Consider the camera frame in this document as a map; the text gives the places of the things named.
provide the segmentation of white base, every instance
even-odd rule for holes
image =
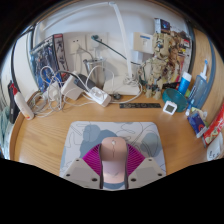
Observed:
[[[139,93],[139,87],[133,87],[131,85],[124,85],[123,80],[124,76],[115,76],[114,77],[114,92],[119,93],[120,95],[131,95],[136,96]],[[112,77],[107,76],[104,83],[103,91],[107,94],[112,93]]]
[[[100,189],[99,175],[81,158],[73,160],[62,178],[84,188]]]
[[[148,157],[128,177],[128,189],[140,188],[165,177],[165,173],[154,158]]]

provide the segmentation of red object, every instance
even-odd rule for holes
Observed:
[[[216,116],[215,120],[211,123],[208,130],[203,135],[206,145],[209,145],[218,136],[223,127],[224,127],[224,103],[222,104],[219,114]]]
[[[13,88],[13,95],[15,96],[16,93],[18,93],[18,90],[16,89],[16,87],[14,86],[14,83],[12,83],[12,85],[9,88]]]
[[[180,85],[180,84],[177,84],[177,86],[176,86],[176,90],[178,90],[178,88],[179,88],[179,85]]]

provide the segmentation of ruler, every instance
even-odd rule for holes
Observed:
[[[120,103],[120,109],[129,108],[161,108],[159,103]]]

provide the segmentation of cable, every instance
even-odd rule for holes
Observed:
[[[113,48],[111,48],[107,44],[103,43],[102,41],[97,40],[97,38],[98,38],[97,35],[91,36],[91,39],[95,40],[96,42],[98,42],[100,44],[103,44],[104,46],[108,47],[110,50],[114,51],[115,53],[119,54],[122,58],[124,58],[125,60],[127,60],[127,58],[124,55],[122,55],[121,53],[117,52],[116,50],[114,50]]]
[[[101,66],[101,65],[97,65],[97,66],[95,66],[95,67],[90,71],[90,73],[89,73],[89,75],[88,75],[88,78],[86,79],[86,85],[87,85],[87,82],[88,82],[88,80],[89,80],[89,78],[90,78],[92,72],[93,72],[94,69],[97,68],[97,67],[102,67],[102,68],[104,68],[104,69],[106,69],[106,70],[108,70],[108,71],[110,71],[110,72],[112,73],[112,75],[113,75],[113,78],[112,78],[112,94],[113,94],[113,93],[114,93],[114,90],[113,90],[113,88],[114,88],[114,73],[113,73],[110,69],[107,69],[107,68],[105,68],[105,67],[103,67],[103,66]],[[139,91],[139,93],[138,93],[134,98],[132,98],[132,99],[130,99],[130,100],[128,100],[128,101],[125,101],[125,102],[114,102],[114,101],[112,101],[112,102],[110,102],[110,103],[128,103],[128,102],[130,102],[130,101],[136,99],[137,97],[139,97],[140,94],[142,93],[142,85],[141,85],[141,83],[139,83],[137,80],[133,80],[133,78],[130,78],[130,77],[126,76],[125,79],[124,79],[124,81],[123,81],[123,83],[124,83],[125,85],[131,85],[131,86],[133,86],[133,87],[136,87],[136,86],[140,85],[141,90]]]
[[[67,97],[67,94],[68,94],[70,91],[74,90],[74,89],[76,89],[76,87],[73,88],[73,89],[70,89],[70,90],[64,95],[63,100],[64,100],[65,103],[67,103],[67,104],[69,104],[69,105],[71,105],[71,106],[74,106],[74,107],[81,107],[81,106],[84,106],[84,105],[86,105],[86,104],[96,103],[96,102],[94,101],[94,102],[89,102],[89,103],[84,103],[84,104],[77,105],[77,104],[72,104],[72,103],[67,102],[67,101],[65,100],[66,97]]]
[[[97,66],[95,66],[94,68],[92,68],[92,70],[90,71],[90,73],[89,73],[89,75],[88,75],[88,77],[87,77],[87,79],[86,79],[86,83],[85,83],[86,86],[87,86],[87,82],[88,82],[88,80],[89,80],[91,74],[93,73],[94,69],[96,69],[96,68],[98,68],[98,67],[104,68],[104,69],[106,69],[106,70],[108,70],[109,72],[112,73],[112,75],[113,75],[113,79],[112,79],[112,93],[113,93],[113,91],[114,91],[114,90],[113,90],[113,89],[114,89],[114,73],[113,73],[110,69],[105,68],[105,67],[103,67],[103,66],[101,66],[101,65],[97,65]]]
[[[67,74],[72,75],[72,76],[75,77],[75,78],[78,78],[79,81],[83,84],[83,86],[86,87],[86,89],[88,90],[88,92],[90,91],[90,89],[88,88],[88,86],[86,86],[86,85],[83,83],[83,81],[80,79],[80,77],[79,77],[77,74],[75,74],[75,73],[73,73],[73,72],[70,72],[70,71],[65,71],[65,70],[58,70],[57,73],[58,73],[58,72],[67,73]]]
[[[11,75],[12,75],[13,83],[19,92],[20,92],[20,89],[19,89],[18,83],[16,81],[15,70],[14,70],[14,53],[15,53],[16,43],[21,37],[23,37],[27,33],[34,31],[36,25],[37,24],[31,25],[24,33],[19,35],[19,37],[16,39],[15,43],[13,44],[12,53],[11,53]]]
[[[43,70],[46,69],[46,68],[49,68],[49,69],[51,70],[51,72],[53,73],[53,76],[52,76],[52,78],[51,78],[50,83],[48,83],[46,80],[43,79]],[[50,109],[51,109],[52,111],[59,112],[59,111],[62,110],[63,107],[64,107],[64,103],[63,103],[63,105],[61,104],[61,102],[62,102],[62,96],[61,96],[61,95],[62,95],[62,94],[61,94],[59,85],[57,85],[57,87],[55,87],[55,86],[53,86],[53,85],[51,85],[51,84],[52,84],[53,81],[55,81],[55,82],[57,82],[57,84],[60,84],[60,87],[61,87],[63,82],[60,82],[60,80],[56,77],[56,74],[54,73],[53,69],[52,69],[50,66],[44,66],[44,67],[41,69],[41,71],[40,71],[40,76],[41,76],[41,78],[42,78],[42,81],[46,82],[46,83],[48,84],[48,86],[49,86],[48,89],[47,89],[47,97],[48,97],[48,104],[49,104]],[[50,89],[51,87],[55,88],[55,89],[58,91],[58,93],[59,93],[59,98],[57,99],[57,106],[56,106],[56,107],[52,107],[52,106],[51,106],[52,100],[50,100],[50,97],[49,97],[49,89]]]
[[[78,45],[79,45],[79,48],[80,48],[81,50],[83,50],[83,51],[85,51],[86,53],[88,53],[88,54],[91,56],[92,60],[94,60],[93,55],[92,55],[89,51],[87,51],[87,50],[83,49],[83,48],[81,47],[81,45],[80,45],[80,44],[78,44]]]
[[[129,103],[129,102],[131,102],[132,100],[138,98],[138,97],[141,95],[141,93],[142,93],[142,85],[141,85],[141,83],[138,83],[138,84],[139,84],[140,87],[141,87],[141,90],[139,91],[138,95],[136,95],[135,97],[131,98],[130,100],[127,100],[127,101],[124,101],[124,102],[114,102],[114,101],[112,101],[112,102],[110,102],[110,103],[119,103],[119,104],[120,104],[120,103]]]

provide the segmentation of spray bottle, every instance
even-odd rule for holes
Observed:
[[[206,90],[207,87],[207,77],[206,77],[206,72],[207,72],[207,66],[208,66],[208,61],[205,60],[205,65],[204,65],[204,70],[203,72],[200,73],[200,75],[197,75],[196,81],[194,83],[194,86],[191,90],[191,93],[188,97],[188,102],[192,102],[192,107],[198,108],[198,105],[201,101],[201,98]]]
[[[24,117],[27,120],[32,120],[33,117],[34,117],[34,113],[30,109],[30,107],[27,105],[23,95],[20,92],[18,92],[18,90],[14,86],[14,83],[10,86],[10,88],[13,88],[14,100],[15,100],[18,108],[20,109],[20,111],[24,115]]]

